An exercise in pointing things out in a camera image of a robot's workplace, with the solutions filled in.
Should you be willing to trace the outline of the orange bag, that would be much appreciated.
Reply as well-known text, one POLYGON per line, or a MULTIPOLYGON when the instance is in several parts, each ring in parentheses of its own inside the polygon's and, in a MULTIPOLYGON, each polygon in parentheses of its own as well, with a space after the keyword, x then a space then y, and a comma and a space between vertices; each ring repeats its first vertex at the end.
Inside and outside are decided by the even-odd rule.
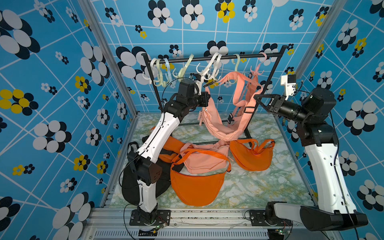
POLYGON ((167 141, 165 142, 163 148, 160 151, 158 156, 157 165, 171 165, 172 160, 176 157, 181 148, 185 145, 185 143, 175 139, 172 136, 169 136, 167 141))
POLYGON ((267 139, 260 145, 255 139, 230 142, 230 150, 236 163, 250 172, 265 171, 270 167, 274 146, 273 139, 267 139))
MULTIPOLYGON (((203 207, 211 204, 218 196, 225 180, 226 173, 209 176, 184 175, 174 171, 174 167, 184 164, 185 159, 179 154, 172 160, 170 170, 172 188, 179 199, 186 205, 203 207)), ((231 171, 230 160, 227 163, 226 172, 231 171)))

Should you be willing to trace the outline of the black bag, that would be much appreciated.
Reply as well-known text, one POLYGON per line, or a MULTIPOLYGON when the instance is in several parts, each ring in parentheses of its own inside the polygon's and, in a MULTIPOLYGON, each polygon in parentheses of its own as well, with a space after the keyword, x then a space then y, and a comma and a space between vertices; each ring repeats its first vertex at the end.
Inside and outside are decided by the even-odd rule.
MULTIPOLYGON (((137 182, 137 177, 131 170, 133 163, 130 164, 130 162, 136 156, 136 151, 139 148, 139 144, 137 142, 131 142, 128 144, 128 146, 127 159, 129 162, 126 164, 126 167, 123 171, 121 184, 122 194, 128 203, 138 206, 140 202, 139 184, 137 182)), ((171 164, 158 159, 157 165, 161 166, 163 169, 160 179, 156 183, 156 197, 159 197, 171 186, 171 164)))

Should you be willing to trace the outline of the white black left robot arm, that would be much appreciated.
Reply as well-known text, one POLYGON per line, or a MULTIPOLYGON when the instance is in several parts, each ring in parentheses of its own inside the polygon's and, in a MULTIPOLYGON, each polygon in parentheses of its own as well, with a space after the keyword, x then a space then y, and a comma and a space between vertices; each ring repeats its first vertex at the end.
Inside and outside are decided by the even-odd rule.
POLYGON ((152 224, 158 217, 156 184, 161 178, 163 168, 157 161, 161 150, 173 131, 189 112, 208 105, 210 94, 203 91, 203 80, 183 78, 177 93, 165 104, 155 129, 147 140, 139 146, 129 143, 128 163, 119 177, 119 184, 124 193, 137 193, 136 206, 139 219, 145 224, 152 224))

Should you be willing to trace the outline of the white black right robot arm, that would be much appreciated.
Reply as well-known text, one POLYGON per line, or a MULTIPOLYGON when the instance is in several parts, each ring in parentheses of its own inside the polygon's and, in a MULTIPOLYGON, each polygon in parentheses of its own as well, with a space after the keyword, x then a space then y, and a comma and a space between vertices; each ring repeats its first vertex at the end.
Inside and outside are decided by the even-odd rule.
POLYGON ((266 221, 277 224, 289 220, 309 231, 344 231, 366 226, 367 215, 353 203, 339 161, 339 138, 335 127, 326 122, 337 101, 327 89, 314 88, 300 105, 280 95, 255 95, 268 113, 297 124, 297 134, 313 168, 318 190, 316 207, 269 202, 266 221))

